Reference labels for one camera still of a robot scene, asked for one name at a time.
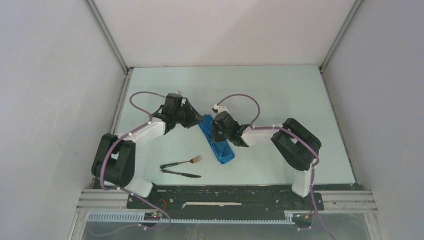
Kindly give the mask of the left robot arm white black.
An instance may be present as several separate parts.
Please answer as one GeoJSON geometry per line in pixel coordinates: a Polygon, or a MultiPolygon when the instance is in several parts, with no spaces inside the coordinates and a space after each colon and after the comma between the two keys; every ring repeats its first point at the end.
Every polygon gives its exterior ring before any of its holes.
{"type": "Polygon", "coordinates": [[[158,194],[152,191],[153,182],[136,173],[136,148],[164,136],[176,125],[189,129],[203,119],[186,97],[169,93],[158,110],[148,114],[146,123],[122,135],[106,133],[101,137],[91,174],[100,179],[104,190],[125,189],[138,195],[145,208],[153,208],[158,194]]]}

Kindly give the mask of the blue cloth napkin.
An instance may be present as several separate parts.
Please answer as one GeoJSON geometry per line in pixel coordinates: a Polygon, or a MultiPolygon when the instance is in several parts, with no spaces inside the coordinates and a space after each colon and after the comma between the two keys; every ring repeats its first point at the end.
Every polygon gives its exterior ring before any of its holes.
{"type": "Polygon", "coordinates": [[[198,126],[200,130],[202,131],[203,135],[205,136],[217,161],[220,164],[224,165],[228,163],[229,161],[233,160],[235,158],[235,153],[231,149],[228,141],[224,140],[220,142],[215,142],[212,138],[212,133],[213,133],[212,121],[214,120],[214,118],[210,114],[205,114],[202,117],[203,117],[203,120],[198,124],[198,126]]]}

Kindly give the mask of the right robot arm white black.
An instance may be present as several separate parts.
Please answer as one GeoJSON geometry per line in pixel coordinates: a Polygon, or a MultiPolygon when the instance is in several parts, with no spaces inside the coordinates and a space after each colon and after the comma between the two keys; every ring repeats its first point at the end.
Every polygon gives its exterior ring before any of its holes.
{"type": "Polygon", "coordinates": [[[311,202],[315,167],[320,162],[321,141],[294,118],[279,125],[253,126],[239,124],[226,110],[215,110],[211,122],[211,138],[215,142],[228,140],[236,147],[273,145],[293,168],[291,204],[304,209],[311,202]]]}

